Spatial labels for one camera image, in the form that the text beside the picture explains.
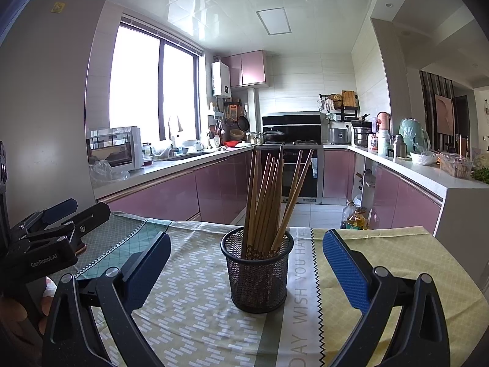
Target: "recessed ceiling light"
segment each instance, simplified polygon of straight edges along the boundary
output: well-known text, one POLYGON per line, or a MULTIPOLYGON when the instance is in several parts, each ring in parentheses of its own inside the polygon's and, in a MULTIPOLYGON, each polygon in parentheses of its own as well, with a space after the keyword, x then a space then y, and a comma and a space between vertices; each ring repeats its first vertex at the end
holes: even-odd
POLYGON ((256 11, 256 14, 262 21, 268 35, 280 35, 292 33, 289 21, 285 14, 285 8, 273 8, 256 11))

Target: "clear plastic food container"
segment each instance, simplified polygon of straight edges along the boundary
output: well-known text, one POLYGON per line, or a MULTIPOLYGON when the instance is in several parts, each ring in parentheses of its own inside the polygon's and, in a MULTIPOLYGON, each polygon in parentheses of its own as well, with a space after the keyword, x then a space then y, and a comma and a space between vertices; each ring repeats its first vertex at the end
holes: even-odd
POLYGON ((439 167, 456 178, 470 179, 472 160, 456 153, 440 153, 439 167))

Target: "leafy green vegetable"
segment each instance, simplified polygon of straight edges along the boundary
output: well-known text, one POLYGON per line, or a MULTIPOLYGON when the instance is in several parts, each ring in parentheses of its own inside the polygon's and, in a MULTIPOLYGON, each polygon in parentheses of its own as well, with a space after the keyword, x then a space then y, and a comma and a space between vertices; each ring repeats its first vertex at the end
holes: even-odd
POLYGON ((472 173, 472 178, 474 178, 475 180, 480 180, 482 182, 485 182, 486 184, 489 184, 489 168, 483 167, 475 170, 472 173))

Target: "green appliance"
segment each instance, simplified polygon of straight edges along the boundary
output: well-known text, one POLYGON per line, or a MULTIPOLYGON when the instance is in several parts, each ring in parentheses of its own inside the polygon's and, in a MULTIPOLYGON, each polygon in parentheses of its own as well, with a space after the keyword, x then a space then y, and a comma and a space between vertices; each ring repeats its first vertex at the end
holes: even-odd
POLYGON ((431 149, 428 133, 415 119, 402 119, 399 125, 399 134, 404 138, 407 153, 422 153, 431 149))

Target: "microwave oven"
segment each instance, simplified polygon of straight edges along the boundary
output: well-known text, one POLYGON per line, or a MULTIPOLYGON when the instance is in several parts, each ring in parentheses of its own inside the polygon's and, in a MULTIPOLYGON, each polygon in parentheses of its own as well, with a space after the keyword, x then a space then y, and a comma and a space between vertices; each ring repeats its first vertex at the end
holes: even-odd
POLYGON ((138 127, 106 128, 86 132, 89 164, 107 160, 112 172, 132 171, 143 166, 141 131, 138 127))

